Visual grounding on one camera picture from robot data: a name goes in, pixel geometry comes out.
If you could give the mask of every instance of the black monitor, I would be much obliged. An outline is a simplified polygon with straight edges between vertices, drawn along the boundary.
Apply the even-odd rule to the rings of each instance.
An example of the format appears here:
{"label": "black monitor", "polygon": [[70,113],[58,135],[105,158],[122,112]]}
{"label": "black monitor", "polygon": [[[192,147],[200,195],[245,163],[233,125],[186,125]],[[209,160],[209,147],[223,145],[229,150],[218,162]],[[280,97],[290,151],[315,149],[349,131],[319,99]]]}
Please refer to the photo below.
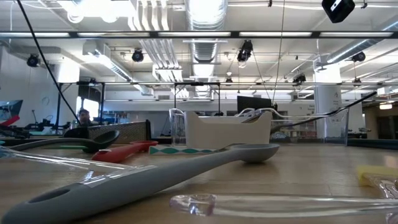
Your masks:
{"label": "black monitor", "polygon": [[270,99],[258,98],[258,97],[249,97],[249,96],[238,96],[238,113],[242,112],[242,110],[246,108],[271,108],[272,102]]}

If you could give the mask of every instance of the ceiling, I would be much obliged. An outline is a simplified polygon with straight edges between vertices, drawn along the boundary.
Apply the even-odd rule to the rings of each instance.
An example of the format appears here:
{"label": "ceiling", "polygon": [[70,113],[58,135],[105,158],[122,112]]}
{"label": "ceiling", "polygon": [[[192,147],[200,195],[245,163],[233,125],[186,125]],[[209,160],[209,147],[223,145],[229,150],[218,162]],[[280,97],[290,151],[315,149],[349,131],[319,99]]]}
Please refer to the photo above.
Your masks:
{"label": "ceiling", "polygon": [[[128,30],[127,18],[120,17],[114,23],[106,23],[99,17],[84,18],[79,24],[72,24],[67,19],[67,12],[64,9],[58,9],[59,3],[56,1],[43,1],[48,7],[55,9],[39,9],[44,7],[38,1],[23,1],[24,8],[36,31],[109,31],[109,30]],[[229,1],[226,14],[224,30],[377,30],[377,27],[388,19],[398,16],[398,2],[394,0],[368,1],[369,6],[366,9],[356,8],[348,18],[339,24],[332,24],[323,10],[319,10],[321,0],[289,0],[286,1],[285,11],[281,7],[283,1],[273,1],[272,7],[267,7],[267,1]],[[169,7],[169,27],[172,30],[186,30],[186,12],[183,9],[182,0],[167,1]],[[357,6],[362,5],[362,1],[356,1]],[[292,9],[292,6],[306,7],[305,9]],[[0,0],[0,30],[10,30],[12,21],[12,30],[27,31],[28,27],[22,16],[21,10],[17,4],[12,1]],[[316,39],[255,39],[252,40],[255,57],[248,60],[246,67],[238,69],[238,63],[235,54],[242,45],[244,39],[228,39],[228,43],[219,44],[217,56],[217,65],[215,65],[213,81],[223,82],[226,78],[226,72],[232,72],[234,82],[257,82],[261,81],[260,74],[266,82],[284,82],[292,81],[297,74],[290,73],[294,68],[306,62],[301,66],[301,72],[306,74],[307,81],[311,82],[313,77],[312,61],[317,54],[330,54],[342,48],[354,40],[350,39],[320,39],[317,44]],[[65,52],[72,54],[77,58],[83,69],[81,76],[95,77],[101,81],[116,81],[115,74],[98,63],[92,63],[82,54],[82,46],[85,40],[63,39],[63,40],[40,40],[41,46],[60,47]],[[156,79],[151,75],[152,61],[146,55],[144,50],[144,61],[134,63],[131,59],[135,48],[141,48],[137,39],[101,39],[99,44],[107,44],[112,52],[113,60],[119,62],[128,70],[135,80],[141,82],[155,82]],[[17,52],[25,46],[34,46],[33,40],[14,39],[11,47]],[[183,78],[188,80],[194,76],[192,73],[192,59],[189,44],[183,43],[180,39],[173,40],[174,49],[179,64],[183,69]],[[364,51],[366,54],[365,62],[357,63],[356,69],[353,69],[353,63],[342,62],[340,64],[341,79],[350,81],[357,76],[375,72],[386,66],[398,62],[398,50],[392,51],[383,57],[372,60],[383,53],[386,53],[398,46],[398,40],[384,40],[375,46]],[[278,66],[279,52],[281,58]],[[366,79],[366,82],[381,82],[383,80],[398,79],[396,70],[388,73],[381,73]]]}

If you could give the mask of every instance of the black cable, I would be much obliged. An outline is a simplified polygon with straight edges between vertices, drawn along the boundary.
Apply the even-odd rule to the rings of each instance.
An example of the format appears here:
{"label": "black cable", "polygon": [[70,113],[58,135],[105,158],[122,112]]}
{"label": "black cable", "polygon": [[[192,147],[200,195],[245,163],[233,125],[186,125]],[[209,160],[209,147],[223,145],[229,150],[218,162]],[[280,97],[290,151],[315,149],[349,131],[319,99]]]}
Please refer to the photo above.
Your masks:
{"label": "black cable", "polygon": [[54,82],[55,86],[57,87],[57,90],[58,90],[58,92],[59,92],[61,98],[63,99],[63,101],[65,102],[65,104],[68,106],[68,108],[69,108],[69,110],[72,112],[72,114],[74,115],[76,121],[78,122],[79,125],[81,125],[81,123],[80,123],[80,121],[79,121],[79,118],[78,118],[77,115],[75,114],[75,112],[74,112],[74,110],[72,109],[72,107],[69,105],[67,99],[65,99],[65,97],[63,96],[62,90],[61,90],[60,87],[58,86],[58,83],[57,83],[57,81],[56,81],[56,79],[55,79],[55,77],[54,77],[54,74],[51,72],[50,66],[49,66],[49,64],[47,63],[47,61],[46,61],[46,59],[45,59],[45,57],[44,57],[44,54],[43,54],[42,49],[40,48],[39,42],[37,41],[35,32],[33,31],[32,25],[30,24],[30,21],[29,21],[29,19],[28,19],[28,17],[27,17],[27,14],[26,14],[26,12],[25,12],[25,9],[24,9],[24,7],[23,7],[23,5],[22,5],[22,3],[21,3],[21,0],[17,0],[17,2],[18,2],[18,5],[19,5],[19,8],[21,9],[21,11],[22,11],[22,13],[23,13],[23,15],[24,15],[24,17],[25,17],[27,26],[29,27],[30,33],[32,34],[32,37],[33,37],[33,40],[35,41],[37,50],[39,50],[40,56],[42,57],[42,60],[43,60],[43,62],[44,62],[44,64],[45,64],[45,67],[46,67],[47,70],[49,71],[49,74],[50,74],[50,76],[51,76],[51,78],[52,78],[52,81]]}
{"label": "black cable", "polygon": [[[364,100],[369,99],[370,97],[372,97],[372,96],[374,96],[374,95],[376,95],[376,94],[377,94],[377,92],[374,91],[373,93],[369,94],[368,96],[365,96],[364,98],[362,98],[362,99],[360,99],[360,100],[357,100],[357,101],[355,101],[355,102],[352,103],[352,104],[349,104],[349,105],[344,106],[344,107],[342,107],[342,108],[339,108],[339,109],[337,109],[337,110],[334,110],[334,111],[331,111],[331,112],[329,112],[329,113],[326,113],[325,116],[328,116],[328,117],[334,116],[334,115],[336,115],[336,114],[342,112],[343,110],[347,110],[348,108],[350,108],[350,107],[352,107],[352,106],[354,106],[354,105],[357,105],[358,103],[360,103],[360,102],[362,102],[362,101],[364,101]],[[271,133],[270,133],[270,134],[273,134],[273,133],[275,133],[275,132],[277,132],[277,131],[280,131],[281,128],[293,127],[293,126],[297,126],[297,125],[300,125],[300,124],[305,124],[305,123],[309,123],[309,122],[312,122],[312,121],[316,121],[316,120],[319,120],[319,119],[322,119],[322,118],[326,118],[326,117],[310,118],[310,119],[306,119],[305,121],[300,121],[300,122],[294,123],[294,124],[281,124],[281,125],[277,125],[277,126],[271,128]]]}

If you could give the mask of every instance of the wooden table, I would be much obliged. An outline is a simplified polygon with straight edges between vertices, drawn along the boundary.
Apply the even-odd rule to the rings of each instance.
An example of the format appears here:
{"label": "wooden table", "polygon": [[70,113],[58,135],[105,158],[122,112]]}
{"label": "wooden table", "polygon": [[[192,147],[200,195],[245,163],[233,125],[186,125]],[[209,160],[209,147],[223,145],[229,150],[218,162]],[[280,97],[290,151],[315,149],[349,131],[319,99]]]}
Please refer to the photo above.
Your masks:
{"label": "wooden table", "polygon": [[[74,150],[33,149],[32,153],[90,158]],[[190,156],[148,156],[129,158],[125,164],[159,164]],[[357,165],[398,167],[398,151],[326,145],[286,145],[264,164],[232,162],[173,190],[140,202],[80,220],[77,223],[385,223],[384,215],[323,217],[302,219],[257,219],[236,217],[196,217],[169,208],[174,195],[213,194],[300,194],[353,197],[380,197],[371,187],[358,187]],[[79,169],[41,164],[20,159],[1,159],[0,215],[13,205],[48,190],[79,181],[87,172]]]}

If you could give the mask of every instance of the person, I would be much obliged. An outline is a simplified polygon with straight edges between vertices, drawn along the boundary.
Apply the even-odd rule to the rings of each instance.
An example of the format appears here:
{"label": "person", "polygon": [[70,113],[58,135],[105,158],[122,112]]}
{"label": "person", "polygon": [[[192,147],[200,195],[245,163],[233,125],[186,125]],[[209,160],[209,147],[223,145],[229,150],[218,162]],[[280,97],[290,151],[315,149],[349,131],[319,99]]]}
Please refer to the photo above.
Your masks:
{"label": "person", "polygon": [[3,108],[0,113],[0,121],[7,121],[11,118],[11,113],[7,108]]}
{"label": "person", "polygon": [[86,109],[81,109],[79,111],[79,121],[80,127],[90,127],[95,125],[90,121],[90,112]]}

